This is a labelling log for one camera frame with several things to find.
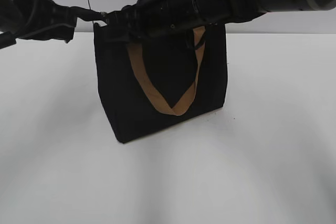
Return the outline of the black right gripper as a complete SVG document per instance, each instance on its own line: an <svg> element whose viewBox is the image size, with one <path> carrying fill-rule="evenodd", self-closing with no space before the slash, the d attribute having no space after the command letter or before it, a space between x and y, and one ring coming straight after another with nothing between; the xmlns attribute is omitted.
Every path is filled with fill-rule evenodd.
<svg viewBox="0 0 336 224"><path fill-rule="evenodd" d="M210 23L210 0L138 0L106 15L108 42L135 42L201 27Z"/></svg>

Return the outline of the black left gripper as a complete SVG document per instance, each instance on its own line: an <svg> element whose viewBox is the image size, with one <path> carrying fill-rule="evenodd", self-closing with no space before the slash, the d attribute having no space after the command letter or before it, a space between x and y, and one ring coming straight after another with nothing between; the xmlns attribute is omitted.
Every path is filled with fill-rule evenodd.
<svg viewBox="0 0 336 224"><path fill-rule="evenodd" d="M27 40L62 40L74 37L77 19L85 22L106 22L107 13L96 12L78 6L61 6L52 0L39 0L37 10L26 30Z"/></svg>

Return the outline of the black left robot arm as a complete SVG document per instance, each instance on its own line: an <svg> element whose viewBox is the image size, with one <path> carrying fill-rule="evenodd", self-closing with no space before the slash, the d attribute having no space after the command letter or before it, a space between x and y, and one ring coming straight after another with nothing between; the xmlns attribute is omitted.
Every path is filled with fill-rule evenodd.
<svg viewBox="0 0 336 224"><path fill-rule="evenodd" d="M74 37L77 19L105 22L107 14L53 0L1 0L1 48L23 40L62 40Z"/></svg>

